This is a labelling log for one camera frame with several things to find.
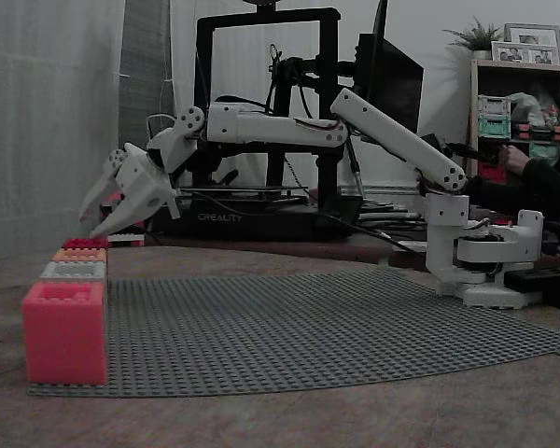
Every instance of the table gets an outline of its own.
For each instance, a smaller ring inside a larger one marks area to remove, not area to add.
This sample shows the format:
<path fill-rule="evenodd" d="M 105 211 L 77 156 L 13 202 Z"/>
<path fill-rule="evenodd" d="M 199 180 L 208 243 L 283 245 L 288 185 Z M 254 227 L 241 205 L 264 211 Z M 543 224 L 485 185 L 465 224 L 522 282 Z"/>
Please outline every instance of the table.
<path fill-rule="evenodd" d="M 52 254 L 0 260 L 0 447 L 560 446 L 560 356 L 308 392 L 196 399 L 28 397 L 21 299 Z M 376 267 L 186 247 L 112 249 L 108 264 L 110 278 L 359 269 Z M 434 281 L 426 273 L 403 272 L 424 285 Z M 560 311 L 554 308 L 512 313 L 560 330 Z"/>

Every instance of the picture frame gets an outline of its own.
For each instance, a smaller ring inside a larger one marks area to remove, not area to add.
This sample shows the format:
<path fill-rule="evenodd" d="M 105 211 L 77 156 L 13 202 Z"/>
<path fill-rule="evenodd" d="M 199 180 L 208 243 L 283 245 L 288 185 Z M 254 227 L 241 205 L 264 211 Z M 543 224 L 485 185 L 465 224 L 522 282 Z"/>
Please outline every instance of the picture frame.
<path fill-rule="evenodd" d="M 492 42 L 492 58 L 494 61 L 501 62 L 560 65 L 558 47 L 545 45 L 494 41 Z"/>
<path fill-rule="evenodd" d="M 560 55 L 560 27 L 557 25 L 506 23 L 504 25 L 504 40 L 515 44 L 557 47 Z"/>

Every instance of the gray baseplate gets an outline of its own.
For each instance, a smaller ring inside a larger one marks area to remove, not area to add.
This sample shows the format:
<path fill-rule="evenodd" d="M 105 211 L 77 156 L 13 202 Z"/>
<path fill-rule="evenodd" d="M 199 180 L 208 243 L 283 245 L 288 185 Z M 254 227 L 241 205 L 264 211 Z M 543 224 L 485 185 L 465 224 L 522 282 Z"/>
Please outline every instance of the gray baseplate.
<path fill-rule="evenodd" d="M 560 352 L 560 333 L 437 297 L 390 271 L 113 281 L 108 384 L 37 396 L 194 397 L 316 389 Z"/>

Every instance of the creality logo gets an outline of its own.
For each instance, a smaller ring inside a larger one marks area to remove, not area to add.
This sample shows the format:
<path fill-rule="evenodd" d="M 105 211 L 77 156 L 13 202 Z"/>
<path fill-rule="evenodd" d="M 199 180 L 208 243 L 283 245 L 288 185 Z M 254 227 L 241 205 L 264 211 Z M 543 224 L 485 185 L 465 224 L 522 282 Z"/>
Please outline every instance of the creality logo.
<path fill-rule="evenodd" d="M 208 222 L 241 222 L 243 217 L 239 215 L 220 215 L 218 213 L 200 213 L 197 215 L 197 219 L 200 221 L 208 221 Z"/>

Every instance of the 3d printer frame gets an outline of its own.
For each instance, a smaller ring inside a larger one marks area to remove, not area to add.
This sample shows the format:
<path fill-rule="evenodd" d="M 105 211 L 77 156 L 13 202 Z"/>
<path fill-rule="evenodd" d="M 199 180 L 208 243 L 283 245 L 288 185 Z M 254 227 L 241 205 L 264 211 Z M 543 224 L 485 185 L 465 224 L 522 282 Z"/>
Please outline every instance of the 3d printer frame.
<path fill-rule="evenodd" d="M 243 27 L 253 25 L 319 22 L 319 54 L 315 58 L 316 80 L 315 91 L 319 96 L 319 117 L 330 119 L 330 106 L 340 91 L 338 83 L 338 21 L 341 15 L 333 7 L 307 8 L 296 10 L 275 11 L 270 7 L 259 7 L 258 12 L 206 17 L 197 23 L 197 57 L 195 62 L 194 105 L 206 110 L 211 103 L 212 89 L 212 54 L 215 31 L 222 28 Z M 275 115 L 288 117 L 292 86 L 277 89 L 273 111 Z M 326 200 L 337 194 L 338 163 L 343 158 L 344 146 L 333 150 L 319 147 L 293 146 L 260 143 L 246 145 L 225 144 L 221 147 L 222 154 L 228 157 L 240 153 L 267 153 L 268 166 L 266 186 L 279 187 L 284 178 L 286 153 L 310 153 L 318 156 L 317 200 L 323 206 Z M 193 170 L 193 185 L 199 187 L 211 178 L 211 172 Z"/>

